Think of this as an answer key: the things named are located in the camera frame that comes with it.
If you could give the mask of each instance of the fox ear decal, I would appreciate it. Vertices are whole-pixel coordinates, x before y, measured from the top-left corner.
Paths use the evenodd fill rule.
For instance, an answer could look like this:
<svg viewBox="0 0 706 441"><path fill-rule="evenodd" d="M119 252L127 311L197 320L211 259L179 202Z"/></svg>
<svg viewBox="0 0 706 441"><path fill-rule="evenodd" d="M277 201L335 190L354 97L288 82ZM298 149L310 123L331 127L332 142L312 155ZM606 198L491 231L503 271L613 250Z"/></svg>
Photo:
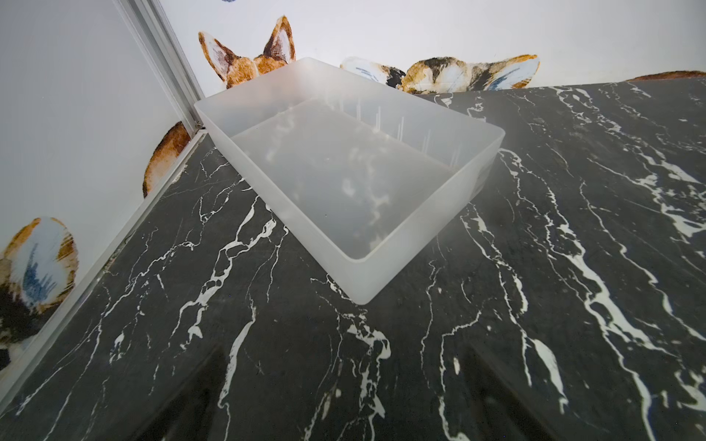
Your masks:
<svg viewBox="0 0 706 441"><path fill-rule="evenodd" d="M350 56L343 60L341 69L392 87L402 84L402 79L405 76L405 73L398 68L384 66L355 56Z"/></svg>
<svg viewBox="0 0 706 441"><path fill-rule="evenodd" d="M485 83L485 90L520 89L531 81L539 68L537 55L520 55L505 61L491 63L488 72L490 78Z"/></svg>
<svg viewBox="0 0 706 441"><path fill-rule="evenodd" d="M203 54L213 70L221 80L226 81L228 69L233 60L237 58L235 54L206 32L198 33L198 42L201 43Z"/></svg>
<svg viewBox="0 0 706 441"><path fill-rule="evenodd" d="M174 161L177 160L189 141L191 141L191 136L181 121L174 124L164 135L145 169L145 179L142 181L143 197L146 198L147 194L167 175Z"/></svg>
<svg viewBox="0 0 706 441"><path fill-rule="evenodd" d="M270 41L265 45L263 56L269 57L285 63L291 63L297 59L294 53L294 40L292 39L292 28L289 26L287 17L281 16L277 20L275 29L272 31Z"/></svg>
<svg viewBox="0 0 706 441"><path fill-rule="evenodd" d="M14 319L20 320L17 316L11 317L18 308L10 307L10 303L22 306L28 314L41 315L61 303L73 289L78 252L71 233L53 217L38 217L24 226L7 245L1 260L0 326L3 331L16 321ZM0 344L17 341L10 338L8 342L6 337L6 333L0 332Z"/></svg>

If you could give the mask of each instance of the fox head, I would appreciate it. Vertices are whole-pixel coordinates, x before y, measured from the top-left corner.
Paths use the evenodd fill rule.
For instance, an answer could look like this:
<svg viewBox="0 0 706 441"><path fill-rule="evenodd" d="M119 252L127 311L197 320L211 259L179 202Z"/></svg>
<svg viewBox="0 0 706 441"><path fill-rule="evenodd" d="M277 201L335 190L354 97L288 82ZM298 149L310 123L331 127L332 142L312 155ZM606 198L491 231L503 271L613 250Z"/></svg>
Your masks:
<svg viewBox="0 0 706 441"><path fill-rule="evenodd" d="M350 57L341 68L407 93L447 93L525 87L539 68L537 55L520 55L495 63L465 63L451 56L418 61L407 73Z"/></svg>
<svg viewBox="0 0 706 441"><path fill-rule="evenodd" d="M292 29L285 16L277 20L262 55L257 56L254 60L237 56L206 32L198 33L198 41L201 43L206 60L223 80L226 88L252 80L258 75L274 71L290 61L296 60Z"/></svg>

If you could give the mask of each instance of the translucent plastic bin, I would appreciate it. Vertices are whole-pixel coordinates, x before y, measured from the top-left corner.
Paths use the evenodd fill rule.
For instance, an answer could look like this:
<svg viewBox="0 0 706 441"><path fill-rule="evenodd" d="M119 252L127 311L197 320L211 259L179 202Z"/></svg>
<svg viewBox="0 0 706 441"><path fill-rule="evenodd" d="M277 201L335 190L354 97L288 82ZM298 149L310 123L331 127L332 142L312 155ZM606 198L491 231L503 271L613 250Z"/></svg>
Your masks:
<svg viewBox="0 0 706 441"><path fill-rule="evenodd" d="M313 59L196 110L223 156L359 304L480 191L505 135Z"/></svg>

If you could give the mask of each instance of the orange fur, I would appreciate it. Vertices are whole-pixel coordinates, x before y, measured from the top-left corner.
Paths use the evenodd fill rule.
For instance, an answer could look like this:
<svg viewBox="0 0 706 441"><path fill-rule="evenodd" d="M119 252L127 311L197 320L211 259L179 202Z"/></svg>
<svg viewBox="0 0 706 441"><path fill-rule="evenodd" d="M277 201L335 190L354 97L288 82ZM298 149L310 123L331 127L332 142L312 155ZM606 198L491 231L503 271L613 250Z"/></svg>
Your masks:
<svg viewBox="0 0 706 441"><path fill-rule="evenodd" d="M672 71L672 72L662 72L653 73L652 75L643 75L637 78L633 78L628 81L640 81L640 80L671 80L674 78L699 78L706 77L706 72L702 71Z"/></svg>
<svg viewBox="0 0 706 441"><path fill-rule="evenodd" d="M27 241L27 239L30 238L32 231L37 225L39 225L40 220L41 219L38 217L37 219L31 221L29 225L25 225L20 231L17 232L17 234L15 234L9 245L7 245L7 248L5 248L4 257L6 259L12 259L15 252L22 246L23 243Z"/></svg>
<svg viewBox="0 0 706 441"><path fill-rule="evenodd" d="M297 59L294 52L292 28L285 16L277 19L263 53L254 60L237 56L217 39L204 32L198 33L198 41L206 61L224 81L227 89L252 80L258 75L274 71Z"/></svg>
<svg viewBox="0 0 706 441"><path fill-rule="evenodd" d="M407 69L407 75L402 78L398 88L406 93L417 93L414 85L420 84L425 77L431 77L431 69L423 61L418 61Z"/></svg>
<svg viewBox="0 0 706 441"><path fill-rule="evenodd" d="M513 84L513 89L522 89L530 83L530 80L522 80Z"/></svg>
<svg viewBox="0 0 706 441"><path fill-rule="evenodd" d="M145 169L145 179L142 182L142 194L147 194L159 183L167 174L169 168L177 159L182 150L191 141L191 136L186 131L184 124L180 121L169 129L162 141L152 154L147 169Z"/></svg>
<svg viewBox="0 0 706 441"><path fill-rule="evenodd" d="M529 54L518 55L518 56L515 56L509 60L505 60L505 62L507 64L522 63L523 61L534 60L536 57L537 57L537 55L529 55Z"/></svg>

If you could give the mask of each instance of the white wall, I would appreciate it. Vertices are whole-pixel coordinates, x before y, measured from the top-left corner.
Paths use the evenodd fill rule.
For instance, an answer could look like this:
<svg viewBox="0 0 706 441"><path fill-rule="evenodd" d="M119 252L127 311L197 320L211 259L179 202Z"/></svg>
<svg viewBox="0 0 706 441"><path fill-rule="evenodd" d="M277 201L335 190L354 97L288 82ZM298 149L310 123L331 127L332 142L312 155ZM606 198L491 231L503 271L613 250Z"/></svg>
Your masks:
<svg viewBox="0 0 706 441"><path fill-rule="evenodd" d="M145 167L181 119L121 12L111 0L0 8L0 253L56 217L77 283L142 203Z"/></svg>
<svg viewBox="0 0 706 441"><path fill-rule="evenodd" d="M297 57L338 66L359 56L404 71L434 56L498 61L537 54L532 86L706 71L704 0L160 0L204 93L224 86L198 32L236 55L262 53L286 15Z"/></svg>

